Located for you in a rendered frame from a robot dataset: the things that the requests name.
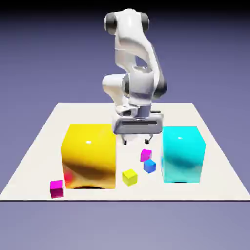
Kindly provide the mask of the large yellow box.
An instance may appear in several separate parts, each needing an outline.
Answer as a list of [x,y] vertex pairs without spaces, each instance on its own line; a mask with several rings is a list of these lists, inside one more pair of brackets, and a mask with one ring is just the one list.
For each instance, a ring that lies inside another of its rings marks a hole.
[[116,136],[111,124],[71,124],[61,145],[67,189],[116,186]]

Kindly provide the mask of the small yellow cube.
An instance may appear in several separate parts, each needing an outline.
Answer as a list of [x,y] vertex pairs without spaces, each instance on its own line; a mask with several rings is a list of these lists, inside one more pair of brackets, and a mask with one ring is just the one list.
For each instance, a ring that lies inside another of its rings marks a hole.
[[137,183],[138,175],[133,169],[128,169],[122,172],[122,180],[127,186],[131,186]]

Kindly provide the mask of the small magenta cube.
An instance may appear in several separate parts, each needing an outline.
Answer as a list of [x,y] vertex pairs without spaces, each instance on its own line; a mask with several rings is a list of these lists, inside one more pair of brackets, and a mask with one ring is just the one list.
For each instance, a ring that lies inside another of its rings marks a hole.
[[152,151],[148,149],[143,149],[141,151],[140,161],[144,162],[144,161],[150,160],[151,157],[152,157]]
[[51,198],[62,198],[63,193],[63,180],[56,180],[50,182],[50,195]]

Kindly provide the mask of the large cyan box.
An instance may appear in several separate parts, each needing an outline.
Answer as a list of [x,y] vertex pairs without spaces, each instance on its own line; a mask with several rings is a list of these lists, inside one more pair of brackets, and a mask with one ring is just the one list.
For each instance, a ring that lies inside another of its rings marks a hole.
[[206,142],[196,126],[164,126],[161,172],[165,183],[199,183]]

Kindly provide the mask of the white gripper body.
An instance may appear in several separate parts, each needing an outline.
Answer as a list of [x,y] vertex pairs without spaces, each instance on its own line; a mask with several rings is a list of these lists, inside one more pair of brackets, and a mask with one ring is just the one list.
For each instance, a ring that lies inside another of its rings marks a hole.
[[139,119],[131,116],[113,117],[112,129],[115,134],[159,134],[163,129],[163,115],[150,114],[149,117]]

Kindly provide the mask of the small blue cube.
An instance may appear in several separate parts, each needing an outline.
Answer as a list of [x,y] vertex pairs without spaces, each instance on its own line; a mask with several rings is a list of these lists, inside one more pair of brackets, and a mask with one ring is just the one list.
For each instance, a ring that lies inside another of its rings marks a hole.
[[156,170],[156,163],[149,159],[144,161],[144,171],[146,171],[147,173],[152,173]]

